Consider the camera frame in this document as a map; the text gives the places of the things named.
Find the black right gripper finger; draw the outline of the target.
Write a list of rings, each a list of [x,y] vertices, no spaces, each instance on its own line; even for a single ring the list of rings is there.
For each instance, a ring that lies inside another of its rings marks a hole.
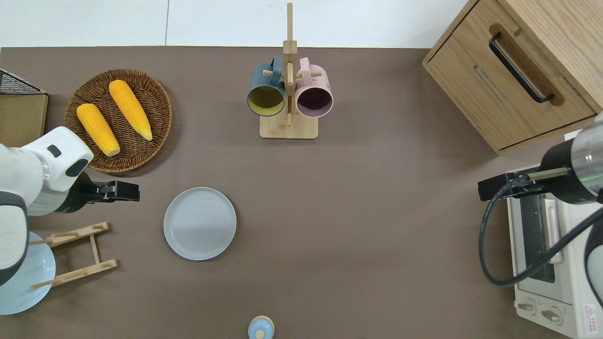
[[[508,187],[492,188],[492,187],[478,187],[478,195],[480,196],[481,202],[498,201],[505,198],[508,192]]]
[[[499,189],[508,182],[507,174],[503,173],[478,182],[479,189]]]

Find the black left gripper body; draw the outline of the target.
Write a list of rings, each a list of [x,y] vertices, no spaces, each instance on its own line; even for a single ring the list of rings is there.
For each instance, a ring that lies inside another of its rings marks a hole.
[[[89,197],[89,203],[116,201],[115,187],[116,181],[92,182],[92,195]]]

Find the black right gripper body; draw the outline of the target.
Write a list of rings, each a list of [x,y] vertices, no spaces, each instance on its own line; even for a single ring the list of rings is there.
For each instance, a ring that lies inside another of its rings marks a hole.
[[[543,186],[530,178],[530,173],[507,172],[508,179],[506,198],[521,198],[526,196],[543,194]]]

